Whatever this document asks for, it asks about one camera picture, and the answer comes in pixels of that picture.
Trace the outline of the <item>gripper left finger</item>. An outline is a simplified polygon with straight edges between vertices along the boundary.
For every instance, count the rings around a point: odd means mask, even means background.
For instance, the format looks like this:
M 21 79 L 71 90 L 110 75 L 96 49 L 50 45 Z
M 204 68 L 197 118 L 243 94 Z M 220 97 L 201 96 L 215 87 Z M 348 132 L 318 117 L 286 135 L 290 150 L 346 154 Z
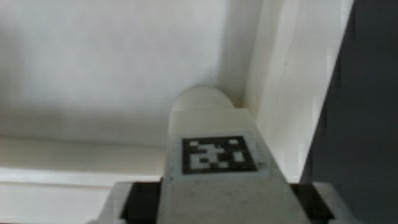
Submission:
M 133 183 L 121 212 L 126 224 L 156 224 L 160 196 L 160 182 Z

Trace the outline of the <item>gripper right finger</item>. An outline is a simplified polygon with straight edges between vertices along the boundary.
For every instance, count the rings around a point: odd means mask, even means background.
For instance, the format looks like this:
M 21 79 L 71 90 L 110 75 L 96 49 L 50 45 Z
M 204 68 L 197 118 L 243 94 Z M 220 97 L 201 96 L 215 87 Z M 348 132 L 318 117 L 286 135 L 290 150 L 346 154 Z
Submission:
M 311 183 L 295 183 L 290 185 L 290 187 L 311 224 L 329 224 L 329 222 L 334 220 L 334 214 L 314 185 Z

